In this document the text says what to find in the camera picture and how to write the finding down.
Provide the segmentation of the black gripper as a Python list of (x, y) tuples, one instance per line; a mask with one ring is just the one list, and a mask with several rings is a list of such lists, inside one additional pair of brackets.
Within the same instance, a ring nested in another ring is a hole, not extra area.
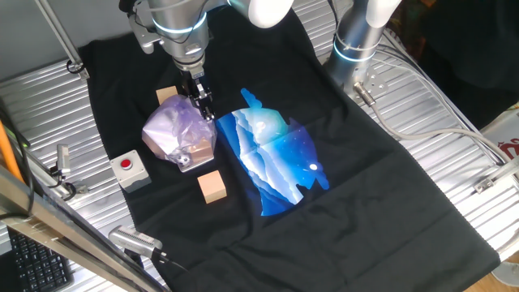
[(207, 120), (212, 121), (215, 118), (212, 108), (212, 94), (208, 93), (207, 80), (202, 67), (193, 67), (182, 73), (182, 88), (190, 97), (192, 105)]

